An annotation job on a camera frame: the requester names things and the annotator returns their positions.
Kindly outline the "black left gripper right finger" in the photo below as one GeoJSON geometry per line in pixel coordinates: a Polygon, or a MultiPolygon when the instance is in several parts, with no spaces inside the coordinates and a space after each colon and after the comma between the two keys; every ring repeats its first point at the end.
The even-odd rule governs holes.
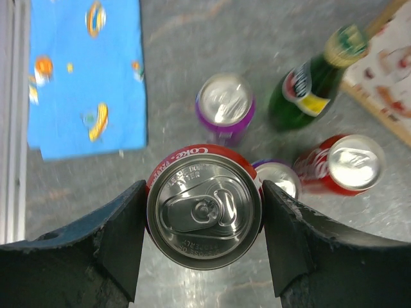
{"type": "Polygon", "coordinates": [[[368,234],[265,180],[264,229],[282,307],[410,307],[410,243],[368,234]]]}

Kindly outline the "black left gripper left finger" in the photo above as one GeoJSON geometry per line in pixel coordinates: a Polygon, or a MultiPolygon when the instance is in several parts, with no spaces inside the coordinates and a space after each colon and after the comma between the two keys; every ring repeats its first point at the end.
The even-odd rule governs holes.
{"type": "Polygon", "coordinates": [[[128,307],[136,297],[146,183],[33,241],[1,245],[1,307],[128,307]]]}

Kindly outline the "purple soda can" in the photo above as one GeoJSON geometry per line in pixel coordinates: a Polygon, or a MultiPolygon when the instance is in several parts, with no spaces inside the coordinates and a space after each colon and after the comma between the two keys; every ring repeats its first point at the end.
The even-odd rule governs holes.
{"type": "Polygon", "coordinates": [[[295,171],[287,164],[274,159],[262,159],[252,163],[261,181],[270,180],[291,197],[299,199],[302,185],[295,171]]]}
{"type": "Polygon", "coordinates": [[[218,73],[199,90],[195,111],[209,134],[210,143],[236,147],[252,121],[256,100],[242,76],[218,73]]]}

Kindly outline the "red cola can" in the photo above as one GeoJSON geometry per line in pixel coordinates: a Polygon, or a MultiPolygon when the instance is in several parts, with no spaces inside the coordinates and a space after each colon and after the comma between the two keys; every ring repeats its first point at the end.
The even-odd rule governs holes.
{"type": "Polygon", "coordinates": [[[334,135],[293,163],[304,192],[356,196],[374,187],[386,167],[382,147],[358,134],[334,135]]]}
{"type": "Polygon", "coordinates": [[[147,181],[146,229],[173,262],[215,270],[242,257],[261,231],[263,203],[256,170],[215,144],[183,147],[147,181]]]}

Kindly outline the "green glass bottle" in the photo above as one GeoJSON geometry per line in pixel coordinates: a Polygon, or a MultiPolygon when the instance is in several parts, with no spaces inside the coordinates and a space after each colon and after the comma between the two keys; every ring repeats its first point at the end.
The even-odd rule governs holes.
{"type": "Polygon", "coordinates": [[[321,54],[291,69],[272,92],[270,123],[278,132],[299,130],[323,116],[334,102],[347,68],[363,58],[367,35],[355,24],[341,27],[321,54]]]}

